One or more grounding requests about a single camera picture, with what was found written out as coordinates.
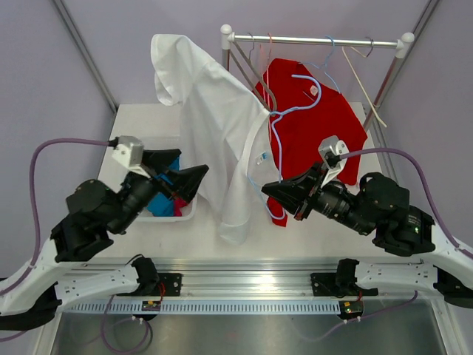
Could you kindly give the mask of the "magenta t shirt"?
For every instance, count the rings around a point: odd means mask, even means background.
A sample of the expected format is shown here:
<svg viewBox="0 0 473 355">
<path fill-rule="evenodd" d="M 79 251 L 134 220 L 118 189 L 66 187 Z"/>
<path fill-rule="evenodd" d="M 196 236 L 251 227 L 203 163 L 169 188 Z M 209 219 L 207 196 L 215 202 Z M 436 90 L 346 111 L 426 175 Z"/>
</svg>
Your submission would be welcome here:
<svg viewBox="0 0 473 355">
<path fill-rule="evenodd" d="M 188 206 L 188 203 L 183 199 L 176 199 L 174 200 L 174 216 L 175 217 L 182 217 L 183 212 L 182 210 Z"/>
</svg>

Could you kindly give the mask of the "blue t shirt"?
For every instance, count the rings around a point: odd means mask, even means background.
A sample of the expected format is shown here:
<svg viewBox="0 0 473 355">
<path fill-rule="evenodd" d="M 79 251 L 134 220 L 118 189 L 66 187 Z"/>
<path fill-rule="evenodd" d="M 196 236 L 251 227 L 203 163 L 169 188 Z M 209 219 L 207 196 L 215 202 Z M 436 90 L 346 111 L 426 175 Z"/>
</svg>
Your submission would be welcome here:
<svg viewBox="0 0 473 355">
<path fill-rule="evenodd" d="M 170 169 L 179 170 L 180 169 L 180 159 L 176 158 L 169 166 Z M 159 174 L 154 176 L 155 179 L 164 180 L 168 184 L 173 184 L 169 177 L 165 174 Z M 167 198 L 163 194 L 158 194 L 154 199 L 148 204 L 147 210 L 154 217 L 175 217 L 174 216 L 174 200 Z"/>
</svg>

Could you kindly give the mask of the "white t shirt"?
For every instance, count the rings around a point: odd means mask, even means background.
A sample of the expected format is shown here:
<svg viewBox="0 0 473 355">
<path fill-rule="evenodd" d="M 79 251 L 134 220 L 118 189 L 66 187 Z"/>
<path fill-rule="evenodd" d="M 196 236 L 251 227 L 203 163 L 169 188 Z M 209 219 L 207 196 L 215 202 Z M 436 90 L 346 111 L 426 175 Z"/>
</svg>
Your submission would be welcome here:
<svg viewBox="0 0 473 355">
<path fill-rule="evenodd" d="M 207 165 L 198 193 L 217 219 L 219 236 L 245 242 L 255 189 L 277 180 L 269 112 L 256 96 L 185 35 L 156 34 L 151 61 L 158 101 L 180 107 L 180 165 Z"/>
</svg>

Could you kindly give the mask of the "red t shirt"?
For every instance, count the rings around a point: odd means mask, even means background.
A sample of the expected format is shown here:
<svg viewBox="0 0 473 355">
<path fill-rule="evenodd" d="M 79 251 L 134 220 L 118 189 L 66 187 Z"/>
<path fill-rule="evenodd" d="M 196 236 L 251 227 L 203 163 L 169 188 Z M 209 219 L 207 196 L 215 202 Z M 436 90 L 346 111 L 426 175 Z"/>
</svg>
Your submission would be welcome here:
<svg viewBox="0 0 473 355">
<path fill-rule="evenodd" d="M 309 80 L 292 78 L 292 74 L 311 75 L 305 65 L 275 58 L 269 66 L 269 87 L 276 96 L 277 111 L 313 102 L 317 89 Z M 283 180 L 306 172 L 321 162 L 319 146 L 330 136 L 343 140 L 350 151 L 364 147 L 367 133 L 344 96 L 336 89 L 321 84 L 322 97 L 312 109 L 292 112 L 276 125 L 282 141 Z M 270 145 L 276 168 L 278 145 L 270 130 Z"/>
</svg>

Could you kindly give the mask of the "pink hanger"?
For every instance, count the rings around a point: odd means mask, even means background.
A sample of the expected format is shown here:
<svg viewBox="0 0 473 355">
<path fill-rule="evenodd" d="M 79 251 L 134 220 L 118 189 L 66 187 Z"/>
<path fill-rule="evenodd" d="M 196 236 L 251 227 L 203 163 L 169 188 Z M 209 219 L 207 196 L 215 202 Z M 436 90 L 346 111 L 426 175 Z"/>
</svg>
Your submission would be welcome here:
<svg viewBox="0 0 473 355">
<path fill-rule="evenodd" d="M 272 99 L 270 98 L 269 93 L 269 66 L 270 66 L 270 57 L 272 53 L 272 36 L 268 33 L 269 37 L 269 47 L 268 50 L 264 48 L 263 44 L 259 45 L 259 60 L 260 60 L 260 67 L 262 71 L 262 80 L 266 84 L 266 89 L 263 89 L 263 99 L 265 103 L 268 105 L 269 110 L 272 109 Z"/>
</svg>

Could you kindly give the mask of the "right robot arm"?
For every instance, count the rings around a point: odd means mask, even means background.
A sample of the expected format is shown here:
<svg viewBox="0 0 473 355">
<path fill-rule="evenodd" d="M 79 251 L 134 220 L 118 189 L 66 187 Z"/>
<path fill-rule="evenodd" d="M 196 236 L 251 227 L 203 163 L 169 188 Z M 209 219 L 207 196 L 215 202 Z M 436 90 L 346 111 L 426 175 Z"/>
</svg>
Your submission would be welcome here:
<svg viewBox="0 0 473 355">
<path fill-rule="evenodd" d="M 262 192 L 302 221 L 318 212 L 398 257 L 419 256 L 418 264 L 376 264 L 345 258 L 336 272 L 312 274 L 316 296 L 372 296 L 383 289 L 439 294 L 450 305 L 472 307 L 472 262 L 460 253 L 432 216 L 410 205 L 409 190 L 379 172 L 365 174 L 352 194 L 340 181 L 327 181 L 328 169 L 315 163 L 308 171 Z"/>
</svg>

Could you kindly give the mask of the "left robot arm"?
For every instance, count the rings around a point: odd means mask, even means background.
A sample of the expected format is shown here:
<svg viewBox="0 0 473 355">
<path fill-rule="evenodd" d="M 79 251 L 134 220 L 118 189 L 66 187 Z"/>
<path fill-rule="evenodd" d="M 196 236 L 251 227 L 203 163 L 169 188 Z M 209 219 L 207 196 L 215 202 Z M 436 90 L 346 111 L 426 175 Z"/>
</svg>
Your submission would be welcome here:
<svg viewBox="0 0 473 355">
<path fill-rule="evenodd" d="M 149 296 L 160 284 L 151 259 L 140 256 L 114 271 L 65 279 L 72 269 L 90 261 L 123 235 L 155 196 L 193 200 L 208 171 L 203 164 L 175 170 L 170 165 L 179 149 L 146 151 L 146 175 L 128 172 L 118 192 L 91 179 L 66 198 L 68 215 L 46 240 L 35 266 L 20 285 L 1 297 L 1 329 L 29 331 L 86 300 L 100 297 Z"/>
</svg>

